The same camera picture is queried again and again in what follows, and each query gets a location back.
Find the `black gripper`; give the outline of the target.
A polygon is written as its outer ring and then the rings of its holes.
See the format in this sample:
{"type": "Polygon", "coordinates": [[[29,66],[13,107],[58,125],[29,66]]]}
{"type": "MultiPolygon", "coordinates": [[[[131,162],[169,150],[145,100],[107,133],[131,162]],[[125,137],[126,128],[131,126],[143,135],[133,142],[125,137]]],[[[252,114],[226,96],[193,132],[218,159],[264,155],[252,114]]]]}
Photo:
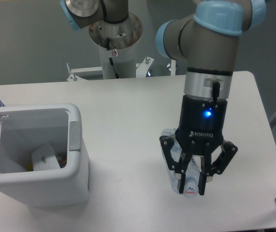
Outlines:
{"type": "Polygon", "coordinates": [[[167,167],[174,171],[174,177],[178,180],[179,194],[184,193],[185,173],[193,154],[202,156],[198,187],[199,195],[204,195],[206,183],[212,181],[214,174],[222,174],[237,153],[238,147],[230,141],[225,141],[222,134],[227,104],[226,100],[214,104],[212,101],[193,99],[184,95],[175,135],[159,137],[167,167]],[[178,162],[171,154],[175,138],[182,148],[178,162]],[[221,152],[212,162],[212,153],[219,146],[221,152]]]}

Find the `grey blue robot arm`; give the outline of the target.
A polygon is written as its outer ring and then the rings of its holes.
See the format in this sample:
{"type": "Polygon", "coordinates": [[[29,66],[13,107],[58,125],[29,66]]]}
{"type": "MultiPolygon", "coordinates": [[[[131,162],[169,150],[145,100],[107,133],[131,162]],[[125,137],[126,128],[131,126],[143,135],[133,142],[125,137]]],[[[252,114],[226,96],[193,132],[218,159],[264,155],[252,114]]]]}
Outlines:
{"type": "MultiPolygon", "coordinates": [[[[120,51],[133,46],[142,27],[126,0],[62,0],[73,29],[89,28],[104,49],[106,79],[126,78],[135,65],[120,51]]],[[[237,147],[223,138],[227,98],[240,36],[262,22],[263,0],[199,0],[193,15],[163,24],[155,42],[158,52],[187,61],[179,126],[160,136],[173,190],[186,197],[203,195],[207,182],[224,172],[237,147]]]]}

